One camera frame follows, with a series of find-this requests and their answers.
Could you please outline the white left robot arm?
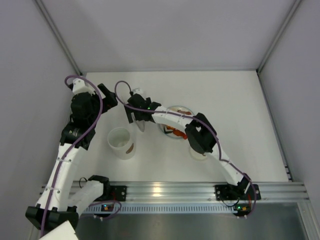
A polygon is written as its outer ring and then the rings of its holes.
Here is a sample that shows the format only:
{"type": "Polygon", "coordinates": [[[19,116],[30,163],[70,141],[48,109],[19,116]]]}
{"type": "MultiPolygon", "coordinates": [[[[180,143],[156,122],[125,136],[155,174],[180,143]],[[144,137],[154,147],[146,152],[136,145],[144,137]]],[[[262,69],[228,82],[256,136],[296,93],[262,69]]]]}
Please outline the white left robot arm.
{"type": "Polygon", "coordinates": [[[116,198],[109,178],[99,175],[91,176],[78,192],[70,196],[77,168],[96,133],[97,117],[118,104],[115,93],[104,84],[97,87],[104,98],[100,99],[98,93],[88,87],[80,88],[75,83],[71,86],[74,94],[71,114],[61,132],[55,165],[39,200],[25,213],[38,230],[49,232],[65,221],[76,228],[79,217],[92,202],[116,198]]]}

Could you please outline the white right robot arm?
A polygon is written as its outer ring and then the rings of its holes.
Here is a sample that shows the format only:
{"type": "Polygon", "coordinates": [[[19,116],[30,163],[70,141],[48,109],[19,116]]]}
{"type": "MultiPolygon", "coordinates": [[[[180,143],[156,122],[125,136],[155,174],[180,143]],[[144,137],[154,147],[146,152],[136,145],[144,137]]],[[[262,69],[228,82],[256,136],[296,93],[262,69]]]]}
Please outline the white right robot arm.
{"type": "Polygon", "coordinates": [[[186,134],[191,149],[200,155],[206,155],[219,162],[220,171],[227,182],[227,193],[237,199],[250,195],[258,200],[257,188],[250,177],[241,171],[223,151],[217,132],[204,114],[186,115],[170,110],[158,102],[143,98],[130,92],[130,98],[124,104],[128,121],[145,121],[166,125],[186,134]]]}

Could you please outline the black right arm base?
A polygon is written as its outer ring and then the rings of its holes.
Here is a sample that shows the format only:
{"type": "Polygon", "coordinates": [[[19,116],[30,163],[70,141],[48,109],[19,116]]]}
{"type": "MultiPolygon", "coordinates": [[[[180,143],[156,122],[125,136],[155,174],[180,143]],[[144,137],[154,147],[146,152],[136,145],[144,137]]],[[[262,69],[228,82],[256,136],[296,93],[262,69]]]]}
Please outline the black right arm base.
{"type": "Polygon", "coordinates": [[[231,184],[215,185],[215,194],[217,201],[236,201],[236,200],[261,200],[260,189],[257,184],[253,184],[254,189],[250,184],[247,186],[235,186],[231,184]]]}

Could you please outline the metal tongs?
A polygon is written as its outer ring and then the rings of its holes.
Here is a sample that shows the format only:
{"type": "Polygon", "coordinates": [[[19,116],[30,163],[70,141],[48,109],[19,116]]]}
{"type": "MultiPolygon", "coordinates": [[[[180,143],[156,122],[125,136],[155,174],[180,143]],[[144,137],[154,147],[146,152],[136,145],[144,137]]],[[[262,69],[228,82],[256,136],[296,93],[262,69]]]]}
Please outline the metal tongs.
{"type": "Polygon", "coordinates": [[[145,131],[145,121],[136,119],[135,123],[136,123],[138,129],[143,133],[145,131]]]}

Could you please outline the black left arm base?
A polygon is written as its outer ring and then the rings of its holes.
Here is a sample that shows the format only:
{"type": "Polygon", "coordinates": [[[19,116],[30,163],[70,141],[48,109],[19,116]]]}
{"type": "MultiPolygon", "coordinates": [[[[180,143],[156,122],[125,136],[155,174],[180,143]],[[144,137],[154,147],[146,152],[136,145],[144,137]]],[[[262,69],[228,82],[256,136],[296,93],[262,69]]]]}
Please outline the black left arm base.
{"type": "Polygon", "coordinates": [[[125,202],[127,198],[127,186],[126,185],[111,185],[106,191],[106,200],[116,200],[119,202],[125,202]]]}

